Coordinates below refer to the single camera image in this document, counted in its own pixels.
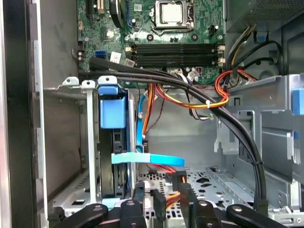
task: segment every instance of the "orange wire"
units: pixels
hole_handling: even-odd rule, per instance
[[[149,95],[148,95],[148,107],[147,107],[147,114],[143,123],[143,127],[142,127],[142,134],[146,133],[146,129],[147,129],[147,125],[148,125],[148,115],[150,112],[150,106],[151,106],[151,102],[152,102],[152,89],[154,89],[152,84],[149,84]]]

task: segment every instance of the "cable tie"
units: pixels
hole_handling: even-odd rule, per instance
[[[206,101],[207,108],[210,108],[210,100]]]
[[[263,165],[264,163],[262,161],[253,162],[251,163],[253,166]]]
[[[236,66],[235,68],[232,69],[232,75],[234,77],[237,77],[238,76],[238,67]]]

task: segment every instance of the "white label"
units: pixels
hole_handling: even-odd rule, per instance
[[[119,63],[121,56],[122,56],[121,53],[112,51],[110,61],[113,62],[113,63]]]
[[[125,66],[128,66],[128,67],[134,67],[134,66],[135,66],[135,62],[132,61],[132,60],[130,60],[130,59],[128,59],[128,58],[126,58],[126,59],[124,60],[124,65],[125,65]]]
[[[141,4],[134,4],[134,11],[141,12],[143,9]]]

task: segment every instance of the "capacitor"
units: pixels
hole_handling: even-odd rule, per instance
[[[132,19],[132,25],[135,26],[136,25],[136,20]]]

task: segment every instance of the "white cable tie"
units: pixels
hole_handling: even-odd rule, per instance
[[[210,108],[210,100],[206,101],[207,108]]]

